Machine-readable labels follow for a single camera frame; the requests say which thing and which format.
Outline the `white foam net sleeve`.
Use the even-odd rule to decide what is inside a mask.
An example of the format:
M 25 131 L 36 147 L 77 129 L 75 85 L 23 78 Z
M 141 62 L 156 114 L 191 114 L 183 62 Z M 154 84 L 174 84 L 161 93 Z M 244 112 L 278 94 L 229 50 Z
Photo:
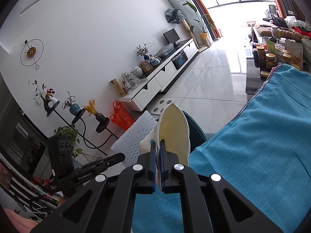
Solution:
M 123 153 L 125 160 L 124 167 L 134 165 L 140 155 L 139 144 L 156 127 L 156 119 L 145 111 L 134 124 L 111 146 L 116 153 Z

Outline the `orange plastic bag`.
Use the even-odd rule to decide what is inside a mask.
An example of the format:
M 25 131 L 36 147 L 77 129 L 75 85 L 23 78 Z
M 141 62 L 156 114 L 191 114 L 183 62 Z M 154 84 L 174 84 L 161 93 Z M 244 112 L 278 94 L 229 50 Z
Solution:
M 110 116 L 112 123 L 127 131 L 135 122 L 132 115 L 119 101 L 113 102 L 113 114 Z

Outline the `blue floral tablecloth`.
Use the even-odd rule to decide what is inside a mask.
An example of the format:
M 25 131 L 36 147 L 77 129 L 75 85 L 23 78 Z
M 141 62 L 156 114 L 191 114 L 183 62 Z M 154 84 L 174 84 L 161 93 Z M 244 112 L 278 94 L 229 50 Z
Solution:
M 275 68 L 188 163 L 222 176 L 283 232 L 310 232 L 310 74 Z

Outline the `white TV cabinet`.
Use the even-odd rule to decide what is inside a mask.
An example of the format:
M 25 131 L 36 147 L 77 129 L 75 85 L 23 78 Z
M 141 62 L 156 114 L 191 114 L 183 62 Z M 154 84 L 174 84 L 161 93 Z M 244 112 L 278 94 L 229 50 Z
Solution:
M 177 68 L 173 59 L 179 54 L 184 54 L 186 61 Z M 198 49 L 193 39 L 181 41 L 178 47 L 161 60 L 160 65 L 141 79 L 141 84 L 133 92 L 120 97 L 119 101 L 129 110 L 143 111 L 158 93 L 167 93 L 197 56 Z

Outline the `white bathroom scale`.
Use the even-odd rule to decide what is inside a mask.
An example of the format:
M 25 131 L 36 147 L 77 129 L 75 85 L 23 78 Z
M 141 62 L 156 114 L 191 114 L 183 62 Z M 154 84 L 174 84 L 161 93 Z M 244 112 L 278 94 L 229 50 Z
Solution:
M 166 106 L 171 103 L 173 103 L 173 100 L 169 98 L 153 100 L 151 103 L 148 104 L 147 110 L 153 115 L 160 115 L 166 108 Z

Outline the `small black monitor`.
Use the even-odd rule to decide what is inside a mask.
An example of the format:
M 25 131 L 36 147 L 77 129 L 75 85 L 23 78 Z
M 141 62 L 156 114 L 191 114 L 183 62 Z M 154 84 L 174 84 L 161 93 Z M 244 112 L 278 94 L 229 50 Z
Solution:
M 174 46 L 178 46 L 179 43 L 177 43 L 177 41 L 180 39 L 179 35 L 177 34 L 177 32 L 175 31 L 174 28 L 172 28 L 171 30 L 163 33 L 163 36 L 165 37 L 165 39 L 167 40 L 167 42 L 169 44 L 173 44 Z

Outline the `cluttered coffee table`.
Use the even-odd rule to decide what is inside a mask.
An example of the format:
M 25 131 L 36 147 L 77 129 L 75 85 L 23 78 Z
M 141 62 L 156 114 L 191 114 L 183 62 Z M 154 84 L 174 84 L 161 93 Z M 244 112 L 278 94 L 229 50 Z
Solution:
M 310 39 L 293 29 L 257 24 L 249 38 L 252 55 L 247 59 L 246 94 L 251 98 L 274 67 L 288 64 L 310 73 Z

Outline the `tall green potted plant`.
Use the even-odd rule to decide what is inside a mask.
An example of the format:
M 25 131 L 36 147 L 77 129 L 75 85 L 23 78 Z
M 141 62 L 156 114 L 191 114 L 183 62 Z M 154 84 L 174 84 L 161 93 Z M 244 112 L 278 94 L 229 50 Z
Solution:
M 208 39 L 208 28 L 207 28 L 207 26 L 210 26 L 210 27 L 213 28 L 213 25 L 210 24 L 210 23 L 206 24 L 204 22 L 204 18 L 210 18 L 210 16 L 207 15 L 207 14 L 203 14 L 203 15 L 200 16 L 199 13 L 198 13 L 197 8 L 192 3 L 190 3 L 189 1 L 186 1 L 186 3 L 184 3 L 183 5 L 184 6 L 188 5 L 195 12 L 195 14 L 197 16 L 197 19 L 193 19 L 193 20 L 196 21 L 200 25 L 199 28 L 198 27 L 196 27 L 196 28 L 198 30 L 200 30 L 200 32 L 201 32 L 200 33 L 200 38 L 202 38 L 204 40 L 204 43 L 205 43 L 206 47 L 209 48 L 211 46 L 211 43 L 210 43 L 210 41 Z

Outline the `covered standing fan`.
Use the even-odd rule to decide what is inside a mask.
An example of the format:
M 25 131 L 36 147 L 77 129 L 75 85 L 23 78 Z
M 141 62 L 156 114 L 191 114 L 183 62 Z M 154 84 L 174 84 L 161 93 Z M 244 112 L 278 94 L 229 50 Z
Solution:
M 180 11 L 179 9 L 167 9 L 165 12 L 165 16 L 168 23 L 182 24 L 190 37 L 194 40 L 197 49 L 200 48 L 200 44 L 193 31 L 194 26 L 190 25 L 190 23 L 187 22 L 186 17 L 182 13 L 182 11 Z

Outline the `white standing air conditioner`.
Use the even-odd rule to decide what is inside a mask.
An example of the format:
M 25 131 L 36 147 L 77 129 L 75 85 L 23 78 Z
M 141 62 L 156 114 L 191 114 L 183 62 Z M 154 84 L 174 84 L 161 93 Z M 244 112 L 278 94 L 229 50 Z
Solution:
M 198 30 L 196 27 L 200 27 L 200 25 L 194 21 L 193 19 L 197 19 L 197 16 L 195 14 L 195 12 L 188 6 L 188 5 L 183 5 L 184 3 L 186 3 L 186 1 L 189 1 L 190 3 L 192 3 L 194 5 L 194 2 L 192 0 L 168 0 L 171 5 L 175 8 L 175 9 L 179 9 L 180 11 L 182 11 L 182 13 L 184 14 L 184 16 L 186 17 L 186 20 L 188 23 L 190 23 L 190 25 L 194 26 L 194 32 L 196 34 L 200 35 L 200 30 Z

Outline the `left grey orange curtain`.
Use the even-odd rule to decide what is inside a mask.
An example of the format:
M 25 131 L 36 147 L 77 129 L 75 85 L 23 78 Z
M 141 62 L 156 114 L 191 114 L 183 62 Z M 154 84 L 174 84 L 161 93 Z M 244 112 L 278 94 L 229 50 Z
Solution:
M 202 0 L 192 0 L 192 1 L 194 2 L 194 5 L 198 9 L 198 12 L 201 15 L 204 15 L 204 22 L 207 25 L 207 29 L 208 29 L 208 32 L 209 32 L 212 40 L 214 41 L 214 40 L 219 39 L 221 37 L 219 34 L 219 31 L 218 31 L 214 21 L 212 20 L 207 8 L 203 4 Z

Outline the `round wall clock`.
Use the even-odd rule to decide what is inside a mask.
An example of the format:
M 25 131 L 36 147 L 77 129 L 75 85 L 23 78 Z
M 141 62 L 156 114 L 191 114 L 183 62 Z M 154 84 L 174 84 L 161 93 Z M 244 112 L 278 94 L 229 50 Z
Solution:
M 38 61 L 41 59 L 44 52 L 44 43 L 38 38 L 25 40 L 21 50 L 19 60 L 24 67 L 34 67 L 39 70 Z

